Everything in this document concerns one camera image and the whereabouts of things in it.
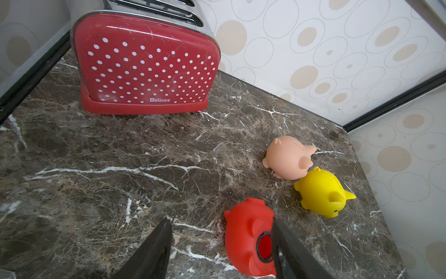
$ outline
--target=wall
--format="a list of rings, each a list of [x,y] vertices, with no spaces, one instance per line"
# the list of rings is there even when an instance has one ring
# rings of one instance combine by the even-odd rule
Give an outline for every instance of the wall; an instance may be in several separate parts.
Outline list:
[[[68,31],[69,19],[65,0],[0,1],[0,97]]]
[[[404,0],[200,0],[219,69],[346,124],[446,67]]]
[[[446,86],[349,133],[412,278],[446,278]]]

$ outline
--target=red toaster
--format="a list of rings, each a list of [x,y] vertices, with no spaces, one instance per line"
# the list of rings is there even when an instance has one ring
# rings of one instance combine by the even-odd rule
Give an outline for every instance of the red toaster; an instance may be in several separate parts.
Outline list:
[[[97,114],[203,110],[220,49],[192,0],[76,0],[82,105]]]

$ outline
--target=pink pig toy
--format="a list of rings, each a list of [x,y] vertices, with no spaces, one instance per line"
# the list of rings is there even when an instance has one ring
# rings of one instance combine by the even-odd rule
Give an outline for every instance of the pink pig toy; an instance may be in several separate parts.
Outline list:
[[[295,180],[304,177],[313,165],[315,146],[306,146],[290,136],[277,137],[266,150],[263,166],[271,168],[277,178]]]

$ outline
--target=rubber pig toy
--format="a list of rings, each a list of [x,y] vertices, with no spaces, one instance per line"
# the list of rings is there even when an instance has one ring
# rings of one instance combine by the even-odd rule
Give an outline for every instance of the rubber pig toy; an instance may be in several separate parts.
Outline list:
[[[294,189],[302,195],[302,207],[325,218],[337,217],[345,207],[346,200],[356,196],[345,191],[339,180],[331,172],[315,167],[304,178],[294,184]]]
[[[249,276],[276,275],[271,229],[274,212],[262,200],[247,198],[224,213],[225,248],[229,261]]]
[[[313,165],[315,146],[306,146],[290,136],[277,137],[266,150],[263,166],[271,168],[277,178],[295,180],[304,177]]]

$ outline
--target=marble countertop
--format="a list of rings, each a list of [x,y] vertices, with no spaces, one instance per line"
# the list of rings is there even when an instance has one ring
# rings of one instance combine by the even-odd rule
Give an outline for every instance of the marble countertop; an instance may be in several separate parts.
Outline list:
[[[70,50],[0,130],[0,269],[18,278],[108,278],[165,217],[167,278],[248,278],[224,249],[225,210],[263,199],[336,278],[406,278],[345,131],[219,72],[203,112],[101,116],[79,102]],[[291,135],[358,198],[326,219],[262,166]]]

